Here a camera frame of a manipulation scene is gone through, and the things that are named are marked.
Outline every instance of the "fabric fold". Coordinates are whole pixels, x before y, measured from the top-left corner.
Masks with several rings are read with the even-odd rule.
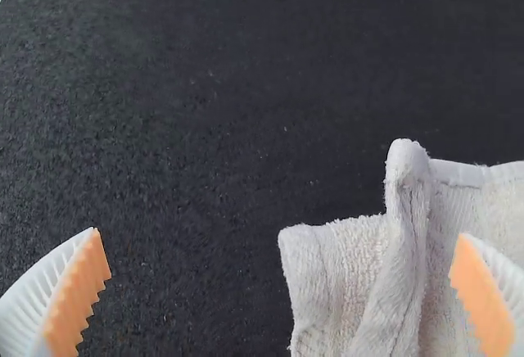
[[[384,191],[384,215],[281,231],[291,355],[479,355],[449,286],[454,245],[471,233],[524,266],[524,162],[434,160],[399,139]]]

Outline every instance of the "white ribbed plastic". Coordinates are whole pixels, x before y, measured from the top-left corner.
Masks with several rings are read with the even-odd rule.
[[[506,307],[512,314],[517,341],[513,345],[510,356],[522,357],[524,355],[524,269],[482,240],[469,234],[467,238],[482,255],[482,259],[499,286]]]
[[[62,243],[24,273],[0,298],[0,355],[49,357],[43,325],[55,291],[75,255],[93,233],[88,228]]]

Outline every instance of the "microfiber cloth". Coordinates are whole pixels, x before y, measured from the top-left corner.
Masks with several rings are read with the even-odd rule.
[[[449,268],[461,232],[524,265],[524,162],[433,160],[399,139],[384,190],[383,215],[279,233],[291,355],[480,355]]]

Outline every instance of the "black carpet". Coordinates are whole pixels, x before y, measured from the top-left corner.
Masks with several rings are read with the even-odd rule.
[[[285,355],[281,228],[383,210],[394,138],[524,159],[522,0],[2,0],[0,285],[89,226],[81,355]]]

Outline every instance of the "orange serrated pad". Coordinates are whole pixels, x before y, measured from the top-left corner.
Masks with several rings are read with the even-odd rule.
[[[515,342],[515,323],[481,253],[463,234],[458,236],[449,279],[470,314],[481,351],[486,357],[507,356]]]
[[[76,346],[83,340],[81,332],[88,327],[86,318],[93,314],[91,305],[111,279],[100,233],[95,228],[64,274],[50,307],[43,336],[53,357],[78,355]]]

